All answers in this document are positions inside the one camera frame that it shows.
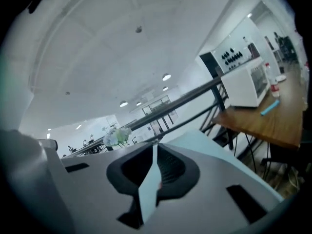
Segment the clear bottle with red label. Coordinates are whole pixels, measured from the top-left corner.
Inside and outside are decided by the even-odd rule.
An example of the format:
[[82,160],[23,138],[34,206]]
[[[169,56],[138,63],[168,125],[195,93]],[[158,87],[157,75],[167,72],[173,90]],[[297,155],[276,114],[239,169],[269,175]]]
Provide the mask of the clear bottle with red label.
[[266,71],[267,78],[270,84],[270,90],[271,90],[272,96],[275,98],[280,97],[280,92],[279,92],[279,87],[278,87],[276,76],[268,62],[265,63],[265,71]]

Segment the pale artificial flower bouquet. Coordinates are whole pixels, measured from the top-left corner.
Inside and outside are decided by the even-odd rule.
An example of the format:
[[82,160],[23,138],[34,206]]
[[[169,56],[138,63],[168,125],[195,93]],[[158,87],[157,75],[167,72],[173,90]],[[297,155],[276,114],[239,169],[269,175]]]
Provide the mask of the pale artificial flower bouquet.
[[114,147],[119,146],[121,148],[128,147],[129,135],[132,130],[128,127],[111,128],[107,131],[102,141],[105,146]]

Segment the black metal railing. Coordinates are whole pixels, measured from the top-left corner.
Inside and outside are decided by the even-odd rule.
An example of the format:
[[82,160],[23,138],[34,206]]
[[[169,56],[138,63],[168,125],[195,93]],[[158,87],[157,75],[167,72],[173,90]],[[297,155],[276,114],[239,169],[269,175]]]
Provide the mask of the black metal railing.
[[[213,80],[210,80],[209,82],[201,85],[200,87],[197,87],[193,90],[191,90],[190,92],[188,92],[187,94],[183,95],[182,97],[180,97],[179,99],[163,106],[162,108],[156,110],[155,112],[139,119],[139,120],[136,120],[134,121],[133,123],[131,124],[128,124],[128,128],[130,128],[132,131],[135,131],[136,129],[138,128],[141,128],[142,126],[162,117],[163,115],[166,115],[168,114],[169,112],[175,110],[176,108],[179,108],[181,106],[183,106],[184,104],[187,104],[188,102],[190,102],[191,100],[194,100],[196,99],[197,97],[201,96],[202,94],[208,92],[209,90],[214,90],[218,84],[221,83],[221,78],[220,77],[217,77],[217,78],[214,78]],[[223,103],[223,100],[225,100],[226,97],[223,97],[222,99],[217,99],[217,102],[216,104],[213,104],[212,106],[208,107],[206,111],[210,110],[210,108],[220,104],[220,103]],[[204,114],[206,112],[205,110],[200,112],[199,114],[197,114],[196,116],[194,116],[193,118],[197,118],[199,116],[201,116],[202,114]],[[184,122],[185,124],[189,123],[190,121],[194,120],[194,119],[190,119],[186,122]],[[93,149],[94,146],[98,145],[98,144],[102,144],[103,143],[103,137],[95,140],[94,142],[92,142],[91,144],[87,145],[86,147],[83,147],[83,148],[80,148],[78,151],[70,154],[70,155],[67,155],[65,157],[61,157],[61,158],[72,158],[72,157],[75,157],[75,156],[78,156],[82,153],[85,153],[87,150],[89,149]]]

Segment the dark brown post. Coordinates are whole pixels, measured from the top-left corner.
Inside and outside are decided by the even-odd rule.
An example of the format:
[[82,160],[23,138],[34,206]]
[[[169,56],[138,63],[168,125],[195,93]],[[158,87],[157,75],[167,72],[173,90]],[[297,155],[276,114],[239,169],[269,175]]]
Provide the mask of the dark brown post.
[[256,47],[254,46],[253,43],[250,43],[250,44],[248,45],[248,49],[249,49],[249,51],[250,51],[251,56],[252,56],[253,59],[256,58],[256,57],[258,57],[257,49],[256,49]]

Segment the white toaster oven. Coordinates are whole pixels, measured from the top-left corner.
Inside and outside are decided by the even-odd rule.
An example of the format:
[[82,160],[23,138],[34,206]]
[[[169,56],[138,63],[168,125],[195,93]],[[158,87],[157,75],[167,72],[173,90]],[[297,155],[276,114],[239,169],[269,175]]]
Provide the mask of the white toaster oven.
[[258,107],[269,89],[265,62],[261,57],[225,73],[221,81],[234,107]]

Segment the black door panel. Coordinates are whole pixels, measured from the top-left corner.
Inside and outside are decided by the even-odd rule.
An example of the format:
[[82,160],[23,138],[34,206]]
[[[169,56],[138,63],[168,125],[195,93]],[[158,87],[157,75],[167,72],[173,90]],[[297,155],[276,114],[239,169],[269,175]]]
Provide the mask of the black door panel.
[[213,57],[211,52],[202,54],[199,56],[202,61],[204,62],[206,68],[208,69],[209,73],[211,74],[212,78],[218,77],[218,73],[216,71],[216,67],[218,67],[218,63]]

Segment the black overhead device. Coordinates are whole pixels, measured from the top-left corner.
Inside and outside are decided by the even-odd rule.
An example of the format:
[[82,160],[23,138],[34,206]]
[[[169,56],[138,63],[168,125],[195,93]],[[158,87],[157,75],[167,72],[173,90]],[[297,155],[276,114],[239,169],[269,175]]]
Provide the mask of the black overhead device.
[[37,9],[39,4],[41,3],[42,0],[32,0],[28,6],[28,12],[29,14],[34,13],[34,11]]

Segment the light blue stick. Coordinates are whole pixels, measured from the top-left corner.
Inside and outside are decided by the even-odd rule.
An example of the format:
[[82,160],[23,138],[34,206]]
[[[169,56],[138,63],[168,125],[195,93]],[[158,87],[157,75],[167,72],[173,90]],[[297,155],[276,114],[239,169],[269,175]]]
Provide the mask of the light blue stick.
[[272,111],[274,108],[276,108],[280,104],[279,100],[276,100],[273,104],[271,104],[269,107],[267,107],[265,110],[263,110],[260,114],[261,116],[265,116],[270,111]]

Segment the black items on wall board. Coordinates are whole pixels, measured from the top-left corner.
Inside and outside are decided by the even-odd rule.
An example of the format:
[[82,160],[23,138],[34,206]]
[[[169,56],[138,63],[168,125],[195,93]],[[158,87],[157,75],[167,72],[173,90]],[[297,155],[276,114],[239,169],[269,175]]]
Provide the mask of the black items on wall board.
[[242,64],[243,54],[238,50],[230,48],[221,55],[221,59],[227,67],[233,68]]

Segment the black framed glass door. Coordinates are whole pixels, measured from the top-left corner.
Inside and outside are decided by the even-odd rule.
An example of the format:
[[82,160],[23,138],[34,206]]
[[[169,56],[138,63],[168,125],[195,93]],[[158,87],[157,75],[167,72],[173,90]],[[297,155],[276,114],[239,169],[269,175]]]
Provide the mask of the black framed glass door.
[[[169,97],[165,96],[157,100],[156,102],[144,107],[142,110],[144,114],[147,116],[153,113],[154,111],[157,111],[158,109],[165,107],[167,104],[170,104],[170,103],[171,101]],[[176,110],[173,110],[169,112],[168,114],[161,116],[157,120],[152,121],[149,124],[152,127],[155,136],[157,136],[169,130],[170,128],[172,128],[173,124],[176,122],[177,119],[178,119],[178,115],[176,113]]]

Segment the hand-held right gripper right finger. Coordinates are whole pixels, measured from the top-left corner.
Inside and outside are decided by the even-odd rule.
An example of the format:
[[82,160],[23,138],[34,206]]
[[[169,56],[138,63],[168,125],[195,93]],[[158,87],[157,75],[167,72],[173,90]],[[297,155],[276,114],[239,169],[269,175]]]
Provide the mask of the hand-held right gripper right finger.
[[197,184],[182,198],[161,201],[146,223],[146,234],[229,234],[249,225],[227,191],[241,185],[267,212],[281,196],[251,170],[242,171],[221,158],[168,146],[199,167]]

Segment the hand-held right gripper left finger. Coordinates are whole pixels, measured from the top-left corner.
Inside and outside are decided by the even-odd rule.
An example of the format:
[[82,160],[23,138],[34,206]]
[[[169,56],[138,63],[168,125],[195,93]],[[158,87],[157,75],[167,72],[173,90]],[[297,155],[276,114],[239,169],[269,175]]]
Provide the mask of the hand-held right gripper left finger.
[[82,234],[152,234],[156,149],[142,143],[109,153],[62,159]]

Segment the wooden table with black legs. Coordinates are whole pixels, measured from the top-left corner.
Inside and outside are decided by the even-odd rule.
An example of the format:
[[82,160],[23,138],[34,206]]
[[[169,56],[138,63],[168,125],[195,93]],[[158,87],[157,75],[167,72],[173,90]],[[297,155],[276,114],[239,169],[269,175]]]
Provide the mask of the wooden table with black legs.
[[296,168],[299,175],[307,176],[307,166],[312,148],[301,142],[304,113],[308,107],[304,99],[304,87],[295,71],[285,74],[286,79],[279,84],[279,104],[264,116],[265,109],[275,102],[268,92],[255,109],[230,106],[213,119],[213,123],[235,132],[241,132],[263,140],[271,146],[271,158],[262,163],[285,163]]

